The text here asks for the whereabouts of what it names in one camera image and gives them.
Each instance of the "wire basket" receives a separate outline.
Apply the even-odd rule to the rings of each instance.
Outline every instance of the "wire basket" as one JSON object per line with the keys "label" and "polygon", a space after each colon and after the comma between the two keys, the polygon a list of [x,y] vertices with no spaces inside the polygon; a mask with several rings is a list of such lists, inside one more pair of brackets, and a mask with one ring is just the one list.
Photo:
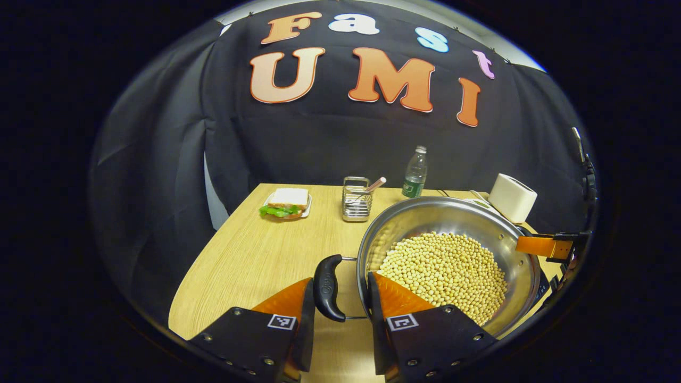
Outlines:
{"label": "wire basket", "polygon": [[365,222],[371,214],[373,191],[366,191],[369,179],[345,177],[343,179],[343,220]]}

